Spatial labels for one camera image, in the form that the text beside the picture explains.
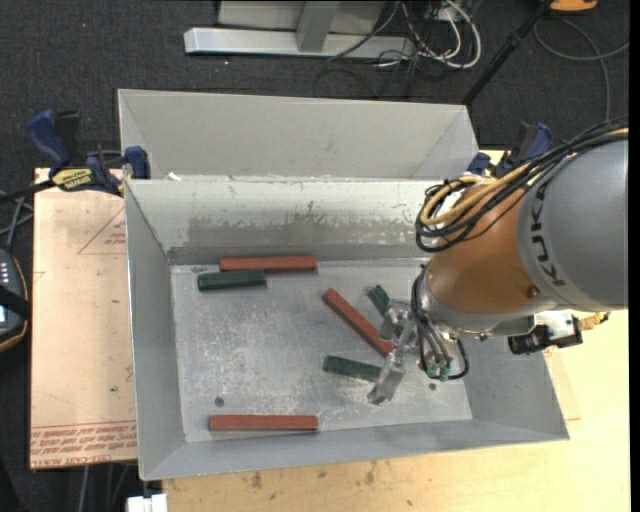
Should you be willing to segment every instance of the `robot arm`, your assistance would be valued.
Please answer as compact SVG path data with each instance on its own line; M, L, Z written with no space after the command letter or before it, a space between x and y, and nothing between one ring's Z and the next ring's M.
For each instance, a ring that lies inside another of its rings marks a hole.
M428 189L416 242L430 258L414 282L405 325L417 335L425 373L463 377L463 338L505 336L516 354L570 346L606 312L625 309L627 175L624 118L499 178L463 175ZM569 310L594 315L578 320ZM393 396L407 339L399 336L372 403ZM452 375L453 353L463 365Z

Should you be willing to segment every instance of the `cardboard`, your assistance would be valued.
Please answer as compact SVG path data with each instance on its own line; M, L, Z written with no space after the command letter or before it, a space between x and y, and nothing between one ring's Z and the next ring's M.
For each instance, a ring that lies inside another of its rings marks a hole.
M137 457L124 220L105 193L34 196L31 469Z

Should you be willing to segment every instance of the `black carpet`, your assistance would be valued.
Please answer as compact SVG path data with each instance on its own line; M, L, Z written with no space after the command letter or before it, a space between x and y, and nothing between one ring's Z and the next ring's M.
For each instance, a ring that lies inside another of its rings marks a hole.
M0 189L25 187L34 167L48 166L25 131L30 117L41 110L78 110L85 151L98 144L119 147L119 88L460 103L538 5L537 0L473 3L478 5L474 20L482 38L478 64L447 71L434 63L410 75L405 65L380 71L350 59L327 63L314 58L185 55L183 33L213 24L214 2L0 0ZM606 54L629 40L629 9L629 0L601 0L588 15L545 17L538 33L565 54L593 56L593 45ZM404 30L399 16L387 32ZM628 115L629 68L628 49L602 61L569 60L543 48L530 32L470 106L480 146L510 145L521 122L542 122L560 141L607 115ZM7 205L0 207L0 227L9 224L12 212ZM14 245L27 277L31 252L32 227L27 224L18 230ZM28 337L0 354L0 466L16 495L10 497L9 487L0 483L0 493L6 495L5 502L0 494L0 511L16 498L34 512L76 510L82 469L34 473L27 467L28 360ZM111 469L112 480L123 468ZM85 510L107 510L109 471L108 466L91 469ZM128 471L123 495L142 492L135 473Z

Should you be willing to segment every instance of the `metal bar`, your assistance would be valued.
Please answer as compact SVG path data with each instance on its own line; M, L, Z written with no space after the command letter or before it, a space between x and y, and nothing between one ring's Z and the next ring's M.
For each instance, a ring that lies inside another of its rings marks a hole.
M185 32L187 54L255 54L290 55L297 57L333 57L348 50L364 36L328 34L321 50L302 51L295 32L242 30L227 28L192 28ZM397 58L394 52L411 53L413 45L404 37L376 36L349 54L350 58L373 59L384 53Z
M340 2L305 2L296 28L298 48L303 52L322 50Z

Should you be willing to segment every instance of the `red block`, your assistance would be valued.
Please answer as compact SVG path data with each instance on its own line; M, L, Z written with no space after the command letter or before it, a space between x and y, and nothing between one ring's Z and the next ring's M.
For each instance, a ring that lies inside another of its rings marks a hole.
M264 270L265 272L312 272L315 256L274 256L270 258L223 258L220 270Z
M316 416L219 414L209 417L211 430L318 430Z
M333 288L324 293L322 300L380 354L386 357L393 352L393 344L380 338L378 330Z

